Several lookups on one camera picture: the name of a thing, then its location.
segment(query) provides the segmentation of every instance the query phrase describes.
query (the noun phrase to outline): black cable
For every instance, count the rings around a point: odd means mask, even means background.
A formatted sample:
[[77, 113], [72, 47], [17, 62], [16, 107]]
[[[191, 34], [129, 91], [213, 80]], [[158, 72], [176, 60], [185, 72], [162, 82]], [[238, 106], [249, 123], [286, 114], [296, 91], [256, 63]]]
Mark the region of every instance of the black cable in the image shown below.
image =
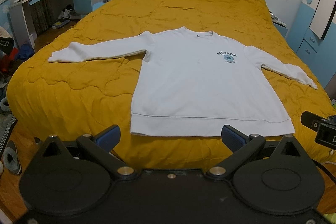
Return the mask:
[[315, 165], [318, 168], [320, 168], [324, 173], [327, 174], [327, 176], [333, 181], [333, 183], [336, 184], [336, 178], [334, 177], [334, 175], [332, 173], [330, 173], [330, 171], [326, 167], [324, 167], [321, 163], [319, 163], [316, 160], [313, 160], [313, 162], [315, 163]]

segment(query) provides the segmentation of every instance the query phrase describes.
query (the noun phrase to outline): sweatshirt collar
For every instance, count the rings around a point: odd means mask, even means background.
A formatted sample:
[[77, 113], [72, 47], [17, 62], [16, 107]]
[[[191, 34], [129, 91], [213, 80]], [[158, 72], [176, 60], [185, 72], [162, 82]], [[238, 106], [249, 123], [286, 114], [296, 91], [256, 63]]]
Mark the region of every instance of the sweatshirt collar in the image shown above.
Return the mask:
[[181, 27], [179, 28], [179, 31], [182, 33], [189, 33], [195, 35], [195, 37], [208, 37], [209, 39], [214, 39], [214, 37], [218, 36], [217, 33], [214, 31], [209, 31], [209, 32], [194, 32], [192, 30], [189, 30], [186, 27]]

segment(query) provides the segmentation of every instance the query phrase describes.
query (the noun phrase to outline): sweatshirt hem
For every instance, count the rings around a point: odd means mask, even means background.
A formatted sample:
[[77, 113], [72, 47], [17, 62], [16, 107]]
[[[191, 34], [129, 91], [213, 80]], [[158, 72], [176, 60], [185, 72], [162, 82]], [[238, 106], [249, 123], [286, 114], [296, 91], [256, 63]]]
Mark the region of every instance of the sweatshirt hem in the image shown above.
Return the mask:
[[259, 134], [271, 137], [295, 133], [291, 119], [283, 122], [267, 122], [225, 118], [158, 117], [141, 114], [132, 114], [131, 133], [156, 137], [219, 137], [226, 124], [247, 136]]

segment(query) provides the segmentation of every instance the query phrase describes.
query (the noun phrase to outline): white sweatshirt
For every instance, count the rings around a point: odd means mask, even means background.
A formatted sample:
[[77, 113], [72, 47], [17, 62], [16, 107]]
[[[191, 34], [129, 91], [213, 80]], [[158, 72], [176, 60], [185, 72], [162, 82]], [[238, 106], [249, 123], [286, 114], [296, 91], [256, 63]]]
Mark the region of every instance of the white sweatshirt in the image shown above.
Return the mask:
[[246, 135], [277, 136], [294, 127], [261, 67], [317, 89], [298, 66], [215, 32], [185, 27], [95, 45], [70, 45], [49, 62], [83, 62], [146, 52], [131, 105], [131, 132], [220, 136], [229, 124]]

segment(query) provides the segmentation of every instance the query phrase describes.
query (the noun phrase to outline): yellow comforter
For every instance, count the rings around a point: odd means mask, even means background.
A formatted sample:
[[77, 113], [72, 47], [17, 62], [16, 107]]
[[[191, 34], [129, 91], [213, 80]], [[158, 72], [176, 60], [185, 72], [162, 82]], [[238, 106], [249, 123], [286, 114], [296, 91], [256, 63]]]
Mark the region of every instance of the yellow comforter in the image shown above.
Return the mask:
[[10, 108], [27, 130], [42, 140], [51, 133], [74, 140], [118, 124], [122, 135], [114, 150], [129, 165], [208, 168], [231, 154], [220, 138], [130, 134], [130, 106], [143, 55], [73, 64], [47, 61], [53, 51], [71, 41], [91, 45], [181, 26], [213, 30], [306, 71], [318, 90], [263, 70], [292, 118], [295, 137], [309, 155], [319, 161], [336, 161], [336, 155], [330, 156], [328, 148], [315, 144], [315, 133], [300, 123], [305, 110], [323, 117], [335, 111], [316, 77], [273, 26], [264, 0], [112, 0], [19, 67], [7, 90]]

